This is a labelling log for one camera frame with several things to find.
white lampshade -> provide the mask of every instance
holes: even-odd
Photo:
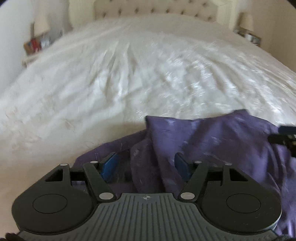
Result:
[[[39,37],[50,31],[47,15],[38,14],[35,18],[34,36]]]
[[[241,23],[239,25],[241,28],[249,30],[251,32],[254,31],[254,24],[253,24],[253,16],[250,13],[243,13]]]

ribbed surface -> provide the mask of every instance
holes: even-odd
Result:
[[[21,232],[20,236],[27,241],[269,241],[276,237],[272,231],[253,236],[221,231],[204,220],[194,204],[179,202],[172,194],[123,194],[115,202],[100,204],[73,231],[54,236]]]

bed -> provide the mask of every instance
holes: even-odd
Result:
[[[0,98],[0,236],[17,231],[10,207],[28,186],[144,129],[146,115],[196,119],[247,109],[296,124],[296,74],[229,30],[235,6],[70,0],[74,31]]]

purple fabric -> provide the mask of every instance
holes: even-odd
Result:
[[[197,120],[147,116],[146,126],[145,131],[85,153],[74,166],[117,152],[120,165],[110,184],[117,195],[170,192],[177,196],[185,185],[174,168],[177,152],[187,160],[207,160],[216,166],[231,162],[277,193],[283,214],[275,231],[296,237],[296,161],[285,147],[268,143],[268,135],[277,133],[276,126],[245,110]]]

silver screw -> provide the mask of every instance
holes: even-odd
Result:
[[[191,192],[183,192],[181,194],[181,198],[183,198],[184,200],[191,200],[195,198],[195,195]]]
[[[114,195],[110,192],[104,192],[99,195],[99,198],[102,200],[110,200],[114,197]]]

